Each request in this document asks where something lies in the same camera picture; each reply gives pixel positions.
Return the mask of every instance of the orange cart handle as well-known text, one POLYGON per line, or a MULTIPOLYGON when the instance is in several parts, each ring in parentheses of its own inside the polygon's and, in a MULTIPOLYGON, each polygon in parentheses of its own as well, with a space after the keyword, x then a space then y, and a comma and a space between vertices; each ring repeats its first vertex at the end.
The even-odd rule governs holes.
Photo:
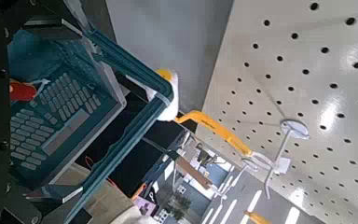
POLYGON ((225 139, 230 145, 236 148, 245 156, 251 156, 252 150, 248 148, 239 137, 237 137, 234 133, 231 133, 227 128, 223 125, 219 124, 215 120, 213 120, 208 115, 199 112, 198 110, 193 110, 190 113, 182 116, 181 118, 176 118, 175 122, 183 123, 188 119, 192 119, 198 124, 203 125, 204 127, 210 129, 212 132, 219 134, 223 139, 225 139))

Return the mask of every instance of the white pegboard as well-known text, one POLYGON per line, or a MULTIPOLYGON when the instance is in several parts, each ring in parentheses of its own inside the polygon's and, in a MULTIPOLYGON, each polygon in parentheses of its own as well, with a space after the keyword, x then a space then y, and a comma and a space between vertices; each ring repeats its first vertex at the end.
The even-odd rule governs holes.
MULTIPOLYGON (((280 120, 304 122, 311 139, 290 139, 272 188, 325 223, 358 223, 358 1, 235 1, 203 111, 272 159, 280 120)), ((197 136, 241 165, 212 132, 197 136)))

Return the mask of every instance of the keyboard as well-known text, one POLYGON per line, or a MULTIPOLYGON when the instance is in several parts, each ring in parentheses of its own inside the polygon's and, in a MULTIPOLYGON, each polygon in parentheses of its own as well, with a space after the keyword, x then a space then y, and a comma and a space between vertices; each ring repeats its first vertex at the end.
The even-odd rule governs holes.
POLYGON ((92 137, 93 128, 117 104, 65 65, 47 79, 50 83, 33 101, 17 102, 11 108, 12 166, 31 187, 64 166, 73 150, 79 150, 77 145, 92 137))

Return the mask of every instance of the keyboard key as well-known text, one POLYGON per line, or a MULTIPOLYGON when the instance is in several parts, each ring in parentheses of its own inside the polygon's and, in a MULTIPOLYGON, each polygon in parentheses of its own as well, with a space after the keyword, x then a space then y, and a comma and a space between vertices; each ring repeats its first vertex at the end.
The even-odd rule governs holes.
POLYGON ((20 127, 20 124, 19 124, 19 123, 16 123, 16 122, 11 121, 11 122, 10 122, 10 126, 11 126, 11 127, 15 127, 15 128, 19 128, 19 127, 20 127))
POLYGON ((91 96, 90 96, 90 93, 89 93, 89 91, 87 90, 86 87, 83 87, 83 88, 82 88, 82 91, 84 92, 84 94, 86 95, 87 98, 90 98, 90 97, 91 97, 91 96))
POLYGON ((25 140, 25 137, 24 136, 21 136, 21 135, 18 135, 16 133, 13 133, 11 135, 12 138, 16 139, 16 140, 19 140, 19 141, 24 141, 25 140))
POLYGON ((63 87, 67 85, 66 81, 65 81, 65 79, 63 77, 60 77, 60 82, 61 82, 63 87))
POLYGON ((82 100, 83 102, 86 102, 86 101, 87 101, 86 96, 84 95, 83 91, 80 91, 80 92, 79 92, 79 96, 80 96, 80 98, 81 98, 81 100, 82 100))
POLYGON ((92 100, 92 98, 89 98, 89 104, 91 105, 92 109, 94 109, 94 110, 97 109, 97 105, 94 103, 94 101, 92 100))
POLYGON ((38 129, 39 126, 40 126, 38 123, 35 123, 35 122, 32 122, 32 121, 26 121, 25 124, 30 126, 30 127, 36 128, 36 129, 38 129))
POLYGON ((57 111, 55 105, 51 101, 48 102, 48 106, 50 107, 51 112, 55 113, 57 111))
POLYGON ((45 119, 49 120, 49 119, 51 119, 53 116, 50 115, 49 113, 46 113, 44 117, 45 117, 45 119))
POLYGON ((39 154, 39 153, 36 153, 36 152, 32 153, 32 157, 37 158, 37 159, 39 159, 41 161, 44 161, 45 159, 48 158, 47 156, 39 154))
POLYGON ((97 95, 93 94, 92 99, 94 99, 95 104, 97 104, 97 106, 101 105, 101 101, 100 101, 100 99, 98 99, 97 95))
POLYGON ((40 165, 40 164, 42 164, 42 161, 37 160, 37 159, 32 158, 32 157, 28 157, 28 158, 27 158, 27 161, 30 162, 30 163, 33 163, 33 164, 35 164, 35 165, 40 165))
POLYGON ((46 154, 49 156, 55 152, 55 150, 62 145, 63 142, 66 141, 66 139, 71 136, 73 132, 76 131, 78 127, 80 127, 81 124, 83 124, 86 119, 89 118, 89 114, 84 111, 83 109, 80 109, 77 111, 72 118, 65 123, 65 126, 63 126, 55 135, 55 138, 50 138, 50 141, 47 141, 45 144, 42 145, 42 149, 45 151, 46 154))
POLYGON ((47 91, 47 90, 43 90, 43 95, 45 96, 45 98, 46 98, 47 101, 50 101, 50 100, 51 100, 50 94, 48 94, 48 91, 47 91))
POLYGON ((59 112, 59 114, 60 114, 61 119, 62 119, 63 121, 66 121, 66 116, 65 116, 65 113, 63 113, 63 110, 60 109, 58 112, 59 112))
POLYGON ((46 141, 46 138, 42 137, 42 136, 39 136, 37 134, 31 134, 31 137, 36 140, 36 141, 39 141, 39 142, 44 142, 46 141))
POLYGON ((25 122, 25 120, 19 119, 19 118, 17 118, 17 117, 11 117, 11 120, 16 121, 16 122, 18 122, 18 123, 24 123, 24 122, 25 122))
POLYGON ((31 139, 31 138, 27 138, 27 139, 25 140, 25 142, 27 142, 27 143, 29 143, 29 144, 31 144, 31 145, 34 145, 34 146, 36 146, 36 147, 39 147, 39 146, 40 146, 40 142, 37 142, 37 141, 35 141, 34 139, 31 139))
POLYGON ((69 112, 68 106, 64 105, 62 107, 62 109, 63 109, 63 112, 65 112, 66 117, 71 118, 71 113, 69 112))
POLYGON ((25 136, 25 137, 28 137, 29 135, 31 135, 30 133, 28 133, 28 132, 26 132, 26 131, 23 131, 23 130, 21 130, 21 129, 18 129, 18 130, 16 131, 16 133, 17 133, 17 134, 21 134, 21 135, 23 135, 23 136, 25 136))
POLYGON ((64 101, 68 101, 68 96, 66 95, 66 92, 65 91, 61 91, 61 96, 63 97, 63 100, 64 101))
POLYGON ((66 103, 68 105, 68 108, 69 108, 69 112, 71 112, 71 114, 75 114, 75 109, 74 107, 72 106, 71 102, 68 102, 66 103))
POLYGON ((68 77, 67 73, 63 73, 62 76, 65 78, 66 83, 71 83, 71 79, 68 77))
POLYGON ((40 130, 42 130, 43 132, 47 132, 47 133, 54 133, 54 129, 46 127, 46 126, 40 126, 40 130))
POLYGON ((28 115, 24 115, 22 113, 16 113, 16 117, 19 119, 29 119, 30 118, 28 115))
POLYGON ((49 133, 40 131, 40 130, 36 130, 36 134, 40 135, 40 136, 44 136, 44 137, 50 137, 49 133))
POLYGON ((30 170, 36 170, 36 166, 35 165, 33 165, 33 164, 31 164, 31 163, 28 163, 28 162, 22 162, 21 163, 21 166, 22 167, 25 167, 25 168, 27 168, 27 169, 30 169, 30 170))
POLYGON ((57 95, 58 100, 60 101, 61 105, 65 105, 65 101, 63 100, 62 96, 60 94, 57 95))
POLYGON ((16 139, 10 138, 10 144, 13 144, 13 145, 19 146, 19 145, 20 145, 20 142, 19 142, 19 141, 17 141, 16 139))
POLYGON ((31 101, 31 102, 30 102, 30 106, 31 106, 32 108, 35 108, 35 107, 37 106, 37 102, 31 101))
POLYGON ((29 133, 33 133, 34 132, 34 128, 31 128, 29 126, 25 126, 25 125, 21 125, 21 128, 24 130, 24 131, 27 131, 29 133))
POLYGON ((72 94, 71 90, 69 90, 68 87, 65 87, 65 92, 66 92, 66 95, 68 96, 68 98, 72 98, 73 94, 72 94))
POLYGON ((79 84, 77 83, 77 81, 74 80, 73 83, 74 83, 74 86, 75 86, 76 90, 77 90, 77 91, 80 91, 80 86, 79 86, 79 84))
POLYGON ((76 101, 78 105, 83 105, 83 102, 80 100, 80 96, 79 95, 75 95, 76 101))
POLYGON ((39 93, 39 98, 40 98, 40 102, 42 102, 42 105, 45 105, 47 103, 45 96, 43 95, 42 92, 39 93))
POLYGON ((54 93, 53 89, 50 86, 48 87, 48 94, 50 94, 51 98, 53 98, 55 96, 55 93, 54 93))
POLYGON ((54 93, 57 95, 60 93, 60 90, 58 89, 58 82, 51 84, 51 88, 54 90, 54 93))
POLYGON ((57 97, 53 98, 53 103, 56 106, 56 109, 60 109, 61 105, 60 105, 60 102, 58 101, 57 97))
POLYGON ((11 157, 14 157, 16 159, 19 159, 21 161, 25 160, 25 156, 24 155, 21 155, 20 153, 17 153, 17 152, 12 152, 10 153, 10 156, 11 157))
POLYGON ((20 152, 21 154, 24 154, 24 155, 26 155, 26 156, 31 155, 31 152, 30 152, 30 151, 28 151, 28 150, 26 150, 26 149, 24 149, 24 148, 22 148, 22 147, 17 147, 17 148, 16 148, 16 151, 17 151, 17 152, 20 152))
POLYGON ((33 116, 34 115, 34 111, 31 111, 31 110, 22 109, 22 110, 20 110, 20 112, 22 114, 26 114, 28 116, 33 116))
POLYGON ((75 90, 74 85, 69 84, 69 89, 71 89, 72 94, 76 94, 76 90, 75 90))
POLYGON ((52 125, 55 125, 57 122, 58 122, 58 120, 57 120, 56 118, 50 119, 50 123, 51 123, 52 125))
POLYGON ((92 114, 92 108, 91 108, 89 102, 86 102, 84 105, 86 106, 86 108, 87 108, 87 110, 89 111, 89 113, 92 114))
POLYGON ((38 124, 43 124, 43 122, 44 122, 42 119, 38 119, 38 118, 35 118, 35 117, 31 117, 30 121, 38 123, 38 124))
POLYGON ((75 98, 72 98, 72 99, 71 99, 71 102, 72 102, 72 105, 74 106, 75 110, 78 110, 79 105, 77 104, 75 98))
POLYGON ((36 147, 34 147, 34 146, 32 146, 32 145, 29 145, 29 144, 27 144, 27 143, 21 143, 21 146, 22 146, 23 148, 26 148, 26 149, 31 150, 31 151, 35 151, 35 150, 36 150, 36 147))

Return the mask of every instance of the red object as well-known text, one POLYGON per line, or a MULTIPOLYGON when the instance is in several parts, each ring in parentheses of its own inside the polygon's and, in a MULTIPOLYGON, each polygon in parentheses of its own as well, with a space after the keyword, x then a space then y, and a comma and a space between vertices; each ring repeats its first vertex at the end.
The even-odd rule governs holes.
POLYGON ((25 85, 20 82, 10 82, 13 91, 10 93, 10 100, 12 101, 32 101, 36 95, 36 88, 34 86, 25 85))

